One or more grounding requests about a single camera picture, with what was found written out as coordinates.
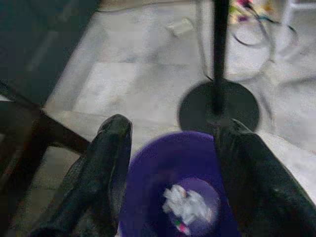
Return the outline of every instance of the purple plastic bucket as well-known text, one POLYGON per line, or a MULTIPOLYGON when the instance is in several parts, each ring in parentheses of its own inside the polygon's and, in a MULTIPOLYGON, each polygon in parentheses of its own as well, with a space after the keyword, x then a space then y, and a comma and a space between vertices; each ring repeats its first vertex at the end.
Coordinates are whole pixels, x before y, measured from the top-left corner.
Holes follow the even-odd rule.
MULTIPOLYGON (((217 221, 210 227, 195 229, 210 230, 207 234, 202 232, 205 237, 240 236, 225 195, 213 137, 198 132, 166 135, 149 143, 135 155, 129 167, 126 195, 120 214, 121 236, 186 236, 175 228, 162 206, 166 188, 181 184, 185 189, 195 189, 194 182, 188 184, 186 181, 192 180, 188 178, 205 181, 220 198, 217 221)), ((201 195, 209 203, 213 196, 207 192, 201 195)))

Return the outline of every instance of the floor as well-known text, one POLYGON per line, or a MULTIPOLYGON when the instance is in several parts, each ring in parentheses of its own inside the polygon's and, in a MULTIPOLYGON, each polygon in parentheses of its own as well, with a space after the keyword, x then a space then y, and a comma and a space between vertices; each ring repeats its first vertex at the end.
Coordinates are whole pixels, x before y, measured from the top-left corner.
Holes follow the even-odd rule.
MULTIPOLYGON (((203 4, 207 13, 211 7, 203 4)), ((133 122, 132 153, 158 136, 180 130, 181 98, 206 78, 195 33, 175 38, 166 27, 182 17, 194 21, 195 11, 189 2, 95 13, 47 102, 47 113, 89 141, 106 118, 123 114, 133 122)), ((211 15, 204 14, 204 21, 211 15)), ((286 60, 277 59, 263 70, 269 49, 244 47, 229 33, 226 77, 254 94, 261 111, 257 133, 316 203, 315 22, 313 12, 295 15, 292 26, 300 37, 298 46, 286 60)), ((205 24, 207 52, 208 29, 205 24)), ((276 35, 278 27, 272 32, 276 35)), ((12 233, 25 235, 77 158, 61 148, 46 152, 12 233)))

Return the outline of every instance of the metal stand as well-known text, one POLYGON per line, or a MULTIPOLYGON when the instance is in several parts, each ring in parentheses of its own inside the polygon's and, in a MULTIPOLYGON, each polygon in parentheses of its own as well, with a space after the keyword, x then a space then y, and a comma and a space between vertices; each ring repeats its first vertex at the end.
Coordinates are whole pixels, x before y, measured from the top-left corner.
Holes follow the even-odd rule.
POLYGON ((237 119, 255 130, 259 122, 256 99, 245 87, 223 78, 228 0, 214 1, 214 82, 198 85, 183 99, 179 110, 182 130, 213 134, 217 125, 237 119))

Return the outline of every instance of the round stand base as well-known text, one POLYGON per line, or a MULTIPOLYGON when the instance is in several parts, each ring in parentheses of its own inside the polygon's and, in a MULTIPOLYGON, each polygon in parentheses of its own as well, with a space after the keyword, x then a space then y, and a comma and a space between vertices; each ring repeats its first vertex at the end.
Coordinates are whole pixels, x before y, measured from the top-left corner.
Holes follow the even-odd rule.
POLYGON ((182 130, 214 134, 218 125, 225 126, 230 119, 237 119, 254 131, 259 123, 259 107, 249 90, 238 83, 225 82, 225 105, 221 114, 214 114, 212 105, 214 83, 207 82, 192 89, 183 99, 179 109, 182 130))

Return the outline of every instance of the purple bucket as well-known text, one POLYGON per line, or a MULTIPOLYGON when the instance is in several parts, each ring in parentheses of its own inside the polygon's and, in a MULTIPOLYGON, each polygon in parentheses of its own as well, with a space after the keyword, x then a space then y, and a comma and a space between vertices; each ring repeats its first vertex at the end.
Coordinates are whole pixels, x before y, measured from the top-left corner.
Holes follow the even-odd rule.
POLYGON ((225 195, 213 137, 199 132, 166 135, 136 154, 127 175, 120 214, 121 236, 186 236, 175 228, 170 216, 162 209, 163 193, 174 184, 181 184, 186 190, 200 191, 206 203, 214 203, 214 190, 220 199, 220 205, 215 207, 217 220, 210 226, 193 227, 201 231, 191 236, 240 236, 225 195))

